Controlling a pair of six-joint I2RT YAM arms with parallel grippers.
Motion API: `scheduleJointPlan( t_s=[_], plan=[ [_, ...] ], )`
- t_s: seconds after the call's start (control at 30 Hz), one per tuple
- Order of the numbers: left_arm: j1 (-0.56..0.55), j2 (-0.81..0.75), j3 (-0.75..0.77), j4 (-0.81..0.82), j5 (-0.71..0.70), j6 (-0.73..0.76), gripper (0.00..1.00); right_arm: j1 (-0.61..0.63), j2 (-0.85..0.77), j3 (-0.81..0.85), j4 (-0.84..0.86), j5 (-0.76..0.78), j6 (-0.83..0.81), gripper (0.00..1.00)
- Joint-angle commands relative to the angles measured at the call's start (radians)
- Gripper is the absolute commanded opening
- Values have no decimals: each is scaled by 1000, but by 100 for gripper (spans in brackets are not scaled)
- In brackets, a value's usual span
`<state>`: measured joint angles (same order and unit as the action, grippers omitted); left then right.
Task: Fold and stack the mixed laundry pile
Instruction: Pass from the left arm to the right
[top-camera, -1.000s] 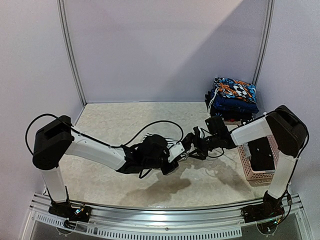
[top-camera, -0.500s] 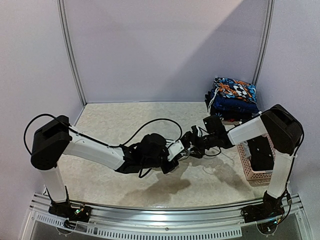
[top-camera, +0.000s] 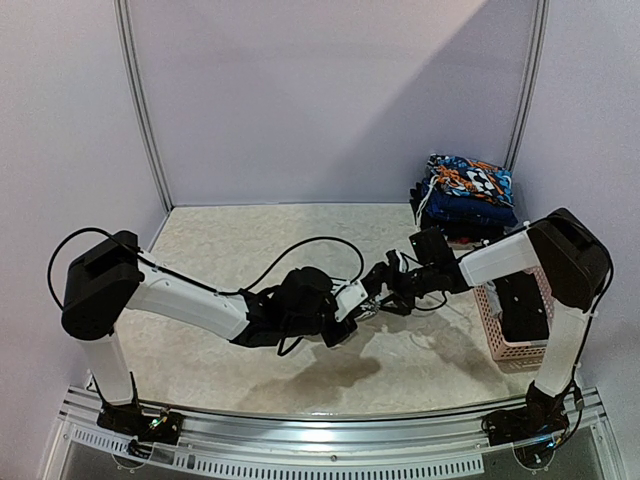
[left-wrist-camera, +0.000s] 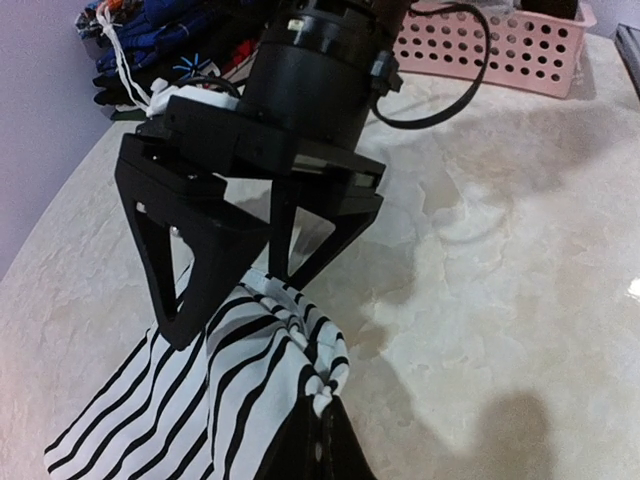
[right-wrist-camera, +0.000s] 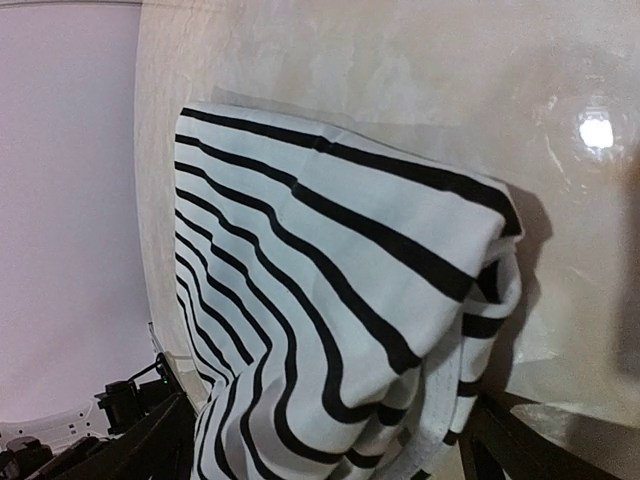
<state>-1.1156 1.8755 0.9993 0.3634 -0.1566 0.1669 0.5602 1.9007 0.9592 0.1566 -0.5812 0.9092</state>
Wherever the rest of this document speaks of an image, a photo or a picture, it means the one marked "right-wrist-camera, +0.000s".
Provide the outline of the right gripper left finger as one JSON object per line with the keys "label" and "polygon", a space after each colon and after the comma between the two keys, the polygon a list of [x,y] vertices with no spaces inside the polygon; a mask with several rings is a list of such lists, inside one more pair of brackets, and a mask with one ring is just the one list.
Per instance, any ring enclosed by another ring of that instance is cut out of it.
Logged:
{"label": "right gripper left finger", "polygon": [[86,437],[30,475],[32,479],[191,478],[195,412],[174,393],[116,440]]}

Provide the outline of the black white striped shirt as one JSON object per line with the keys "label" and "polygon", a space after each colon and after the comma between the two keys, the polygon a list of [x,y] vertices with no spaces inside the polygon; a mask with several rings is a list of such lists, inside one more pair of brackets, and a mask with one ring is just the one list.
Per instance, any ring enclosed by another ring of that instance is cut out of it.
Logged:
{"label": "black white striped shirt", "polygon": [[505,185],[352,132],[193,103],[177,302],[209,395],[196,479],[426,479],[521,296]]}

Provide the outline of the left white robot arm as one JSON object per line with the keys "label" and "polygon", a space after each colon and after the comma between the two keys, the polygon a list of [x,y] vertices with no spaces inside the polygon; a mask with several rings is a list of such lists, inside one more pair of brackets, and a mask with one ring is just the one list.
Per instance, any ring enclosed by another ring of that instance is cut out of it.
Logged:
{"label": "left white robot arm", "polygon": [[1,423],[1,477],[25,479],[76,442],[95,452],[138,424],[179,389],[166,357],[127,380],[115,381],[93,399],[34,420]]}

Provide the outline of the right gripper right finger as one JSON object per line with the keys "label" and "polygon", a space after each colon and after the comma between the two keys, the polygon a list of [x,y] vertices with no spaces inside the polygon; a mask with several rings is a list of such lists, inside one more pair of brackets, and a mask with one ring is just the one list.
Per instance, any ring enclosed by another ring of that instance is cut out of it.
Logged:
{"label": "right gripper right finger", "polygon": [[637,428],[511,394],[482,394],[458,446],[466,479],[639,477]]}

